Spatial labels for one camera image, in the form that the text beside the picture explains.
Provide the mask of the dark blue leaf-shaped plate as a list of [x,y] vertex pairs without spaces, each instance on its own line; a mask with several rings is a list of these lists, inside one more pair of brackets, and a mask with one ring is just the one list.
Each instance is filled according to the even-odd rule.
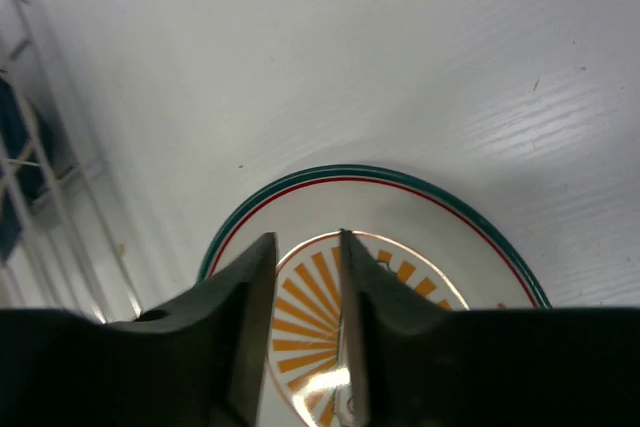
[[[44,183],[32,139],[22,117],[11,86],[1,79],[1,137],[8,154],[9,164],[16,175],[22,194],[30,205],[38,196]],[[22,227],[8,192],[8,183],[1,171],[1,260],[11,255],[21,234]]]

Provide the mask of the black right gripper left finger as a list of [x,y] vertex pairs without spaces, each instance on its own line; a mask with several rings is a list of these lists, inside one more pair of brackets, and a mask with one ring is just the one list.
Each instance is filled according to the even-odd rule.
[[253,426],[275,287],[276,237],[135,320],[1,313],[5,426]]

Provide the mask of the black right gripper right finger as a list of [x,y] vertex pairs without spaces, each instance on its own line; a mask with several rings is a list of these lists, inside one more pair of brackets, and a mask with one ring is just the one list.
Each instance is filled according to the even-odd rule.
[[358,426],[635,426],[635,308],[447,310],[340,234]]

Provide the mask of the white plate with orange sunburst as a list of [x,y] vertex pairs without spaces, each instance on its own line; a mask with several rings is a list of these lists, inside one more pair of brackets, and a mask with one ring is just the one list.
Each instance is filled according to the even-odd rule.
[[343,230],[353,232],[384,270],[443,308],[549,306],[507,239],[433,184],[359,164],[286,175],[231,213],[199,272],[207,278],[260,235],[276,235],[274,310],[258,413],[262,426],[353,422],[340,284]]

